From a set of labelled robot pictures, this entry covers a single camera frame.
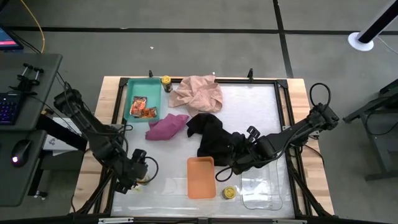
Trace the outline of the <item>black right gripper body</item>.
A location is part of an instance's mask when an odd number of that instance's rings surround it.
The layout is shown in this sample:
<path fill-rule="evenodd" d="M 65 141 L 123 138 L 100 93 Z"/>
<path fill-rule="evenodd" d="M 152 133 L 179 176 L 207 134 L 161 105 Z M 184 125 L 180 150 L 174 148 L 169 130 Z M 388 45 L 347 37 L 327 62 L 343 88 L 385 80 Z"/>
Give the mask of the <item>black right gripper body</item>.
<path fill-rule="evenodd" d="M 275 151 L 272 147 L 269 148 L 269 142 L 265 137 L 261 137 L 254 142 L 247 142 L 245 145 L 248 153 L 239 157 L 239 164 L 247 163 L 248 170 L 252 167 L 260 169 L 275 160 Z"/>

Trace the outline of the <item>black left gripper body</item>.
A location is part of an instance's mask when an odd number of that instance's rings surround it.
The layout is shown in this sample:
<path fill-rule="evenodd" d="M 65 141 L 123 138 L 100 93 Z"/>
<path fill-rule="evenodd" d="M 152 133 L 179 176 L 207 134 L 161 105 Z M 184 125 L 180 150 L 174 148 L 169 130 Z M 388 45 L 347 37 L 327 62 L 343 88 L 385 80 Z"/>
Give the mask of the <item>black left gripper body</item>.
<path fill-rule="evenodd" d="M 122 159 L 117 161 L 114 168 L 115 176 L 118 179 L 115 191 L 126 193 L 137 185 L 138 180 L 146 176 L 148 165 L 145 159 L 138 159 L 137 161 Z"/>

